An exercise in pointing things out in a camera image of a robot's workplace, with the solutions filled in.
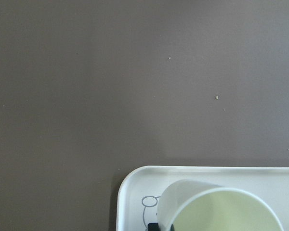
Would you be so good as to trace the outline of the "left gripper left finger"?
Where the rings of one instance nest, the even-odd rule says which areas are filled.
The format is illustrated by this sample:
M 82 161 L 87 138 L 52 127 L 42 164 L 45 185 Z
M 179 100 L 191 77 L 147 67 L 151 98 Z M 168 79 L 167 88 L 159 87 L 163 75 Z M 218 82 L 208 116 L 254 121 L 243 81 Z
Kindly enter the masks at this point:
M 148 223 L 147 230 L 148 231 L 159 231 L 158 223 Z

